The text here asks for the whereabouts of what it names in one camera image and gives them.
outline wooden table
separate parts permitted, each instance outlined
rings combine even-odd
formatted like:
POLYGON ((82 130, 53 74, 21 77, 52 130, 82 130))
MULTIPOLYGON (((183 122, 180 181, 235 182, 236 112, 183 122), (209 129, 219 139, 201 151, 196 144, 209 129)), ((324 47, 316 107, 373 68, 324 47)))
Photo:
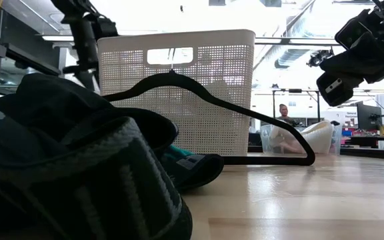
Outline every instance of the wooden table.
POLYGON ((226 166, 184 196, 194 240, 384 239, 384 160, 321 157, 310 167, 226 166))

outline man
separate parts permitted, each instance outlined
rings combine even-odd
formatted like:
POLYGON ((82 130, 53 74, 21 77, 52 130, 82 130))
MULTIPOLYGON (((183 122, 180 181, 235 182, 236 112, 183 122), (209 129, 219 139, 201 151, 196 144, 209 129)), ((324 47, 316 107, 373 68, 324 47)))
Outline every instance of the man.
POLYGON ((279 105, 279 112, 281 113, 281 116, 277 118, 278 120, 282 120, 290 125, 295 124, 295 121, 288 117, 288 108, 285 104, 279 105))

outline white plastic basket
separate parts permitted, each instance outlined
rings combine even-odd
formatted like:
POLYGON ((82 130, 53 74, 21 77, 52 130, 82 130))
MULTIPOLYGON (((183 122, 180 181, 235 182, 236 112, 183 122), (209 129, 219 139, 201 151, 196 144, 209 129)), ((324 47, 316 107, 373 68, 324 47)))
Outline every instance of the white plastic basket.
MULTIPOLYGON (((202 84, 212 95, 250 108, 255 34, 248 30, 164 33, 100 39, 101 94, 126 91, 140 80, 171 68, 202 84), (188 48, 189 63, 150 64, 154 49, 188 48)), ((152 89, 113 102, 116 107, 152 110, 172 120, 180 133, 177 147, 195 153, 246 155, 249 118, 201 100, 178 87, 152 89)))

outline ceiling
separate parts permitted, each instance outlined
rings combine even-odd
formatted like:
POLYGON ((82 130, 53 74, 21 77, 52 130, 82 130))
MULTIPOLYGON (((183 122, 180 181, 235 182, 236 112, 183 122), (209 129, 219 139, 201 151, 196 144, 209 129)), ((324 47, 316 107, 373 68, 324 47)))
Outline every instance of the ceiling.
MULTIPOLYGON (((250 29, 257 37, 332 38, 362 9, 373 8, 371 0, 281 1, 282 7, 266 7, 261 0, 226 0, 226 6, 214 7, 209 6, 209 0, 91 0, 100 13, 116 22, 122 35, 136 31, 250 29)), ((63 14, 51 0, 9 0, 3 2, 3 8, 41 34, 70 35, 69 26, 60 24, 63 14)), ((278 83, 283 87, 315 88, 322 71, 305 63, 316 50, 256 45, 255 86, 266 88, 278 83)))

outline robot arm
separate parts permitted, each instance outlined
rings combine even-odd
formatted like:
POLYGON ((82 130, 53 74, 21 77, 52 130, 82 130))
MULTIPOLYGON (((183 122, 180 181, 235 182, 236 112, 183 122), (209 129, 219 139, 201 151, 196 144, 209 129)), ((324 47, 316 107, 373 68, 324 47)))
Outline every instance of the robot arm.
POLYGON ((118 36, 115 23, 100 14, 89 0, 51 1, 65 15, 62 23, 71 27, 79 58, 78 65, 65 67, 63 73, 74 73, 86 88, 94 90, 93 78, 99 83, 97 40, 118 36))
POLYGON ((336 34, 336 42, 346 51, 320 64, 325 73, 317 86, 330 106, 350 99, 360 83, 384 79, 384 1, 373 1, 374 10, 362 11, 336 34))

